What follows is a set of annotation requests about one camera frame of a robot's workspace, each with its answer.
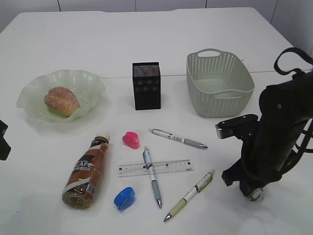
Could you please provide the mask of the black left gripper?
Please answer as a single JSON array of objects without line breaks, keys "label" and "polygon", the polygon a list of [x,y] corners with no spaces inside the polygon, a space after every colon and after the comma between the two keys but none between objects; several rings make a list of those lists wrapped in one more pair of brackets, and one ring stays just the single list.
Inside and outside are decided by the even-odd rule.
[{"label": "black left gripper", "polygon": [[11,147],[9,146],[9,144],[4,138],[4,134],[7,128],[8,128],[8,125],[6,125],[2,120],[0,120],[0,160],[1,161],[6,161],[11,151]]}]

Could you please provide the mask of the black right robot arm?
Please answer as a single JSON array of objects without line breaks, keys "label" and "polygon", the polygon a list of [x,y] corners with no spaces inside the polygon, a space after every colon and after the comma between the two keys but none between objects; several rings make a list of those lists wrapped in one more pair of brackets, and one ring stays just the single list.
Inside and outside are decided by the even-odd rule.
[{"label": "black right robot arm", "polygon": [[243,142],[240,159],[224,170],[227,186],[238,181],[244,196],[279,181],[294,168],[313,136],[305,126],[313,118],[313,76],[303,74],[288,82],[267,86],[259,98],[261,117],[254,114],[216,124],[220,139],[232,136]]}]

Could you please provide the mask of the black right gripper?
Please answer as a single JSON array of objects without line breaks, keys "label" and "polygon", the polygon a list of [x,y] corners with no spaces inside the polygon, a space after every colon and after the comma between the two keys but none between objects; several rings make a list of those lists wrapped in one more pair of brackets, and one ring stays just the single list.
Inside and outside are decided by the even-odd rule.
[{"label": "black right gripper", "polygon": [[308,121],[308,87],[271,85],[259,97],[258,126],[243,142],[240,159],[222,173],[227,186],[239,182],[243,196],[281,179],[280,169]]}]

